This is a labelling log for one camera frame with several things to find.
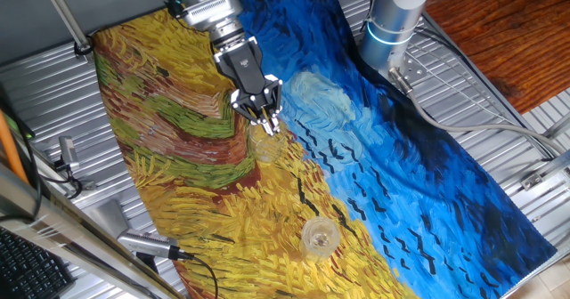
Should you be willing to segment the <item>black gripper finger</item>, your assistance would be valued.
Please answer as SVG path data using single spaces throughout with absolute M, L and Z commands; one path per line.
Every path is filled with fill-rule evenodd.
M 260 125 L 261 105 L 264 101 L 262 94 L 247 94 L 241 90 L 235 90 L 230 97 L 231 107 L 244 116 L 251 125 L 259 125 L 262 129 L 263 127 Z
M 264 103 L 261 105 L 260 125 L 266 133 L 279 133 L 281 131 L 278 116 L 281 113 L 282 80 L 269 74 L 264 76 L 265 85 L 262 95 Z

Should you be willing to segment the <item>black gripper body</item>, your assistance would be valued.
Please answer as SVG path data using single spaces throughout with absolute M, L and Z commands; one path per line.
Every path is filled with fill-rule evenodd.
M 241 93 L 260 94 L 265 88 L 263 54 L 254 36 L 214 55 L 218 71 L 229 77 Z

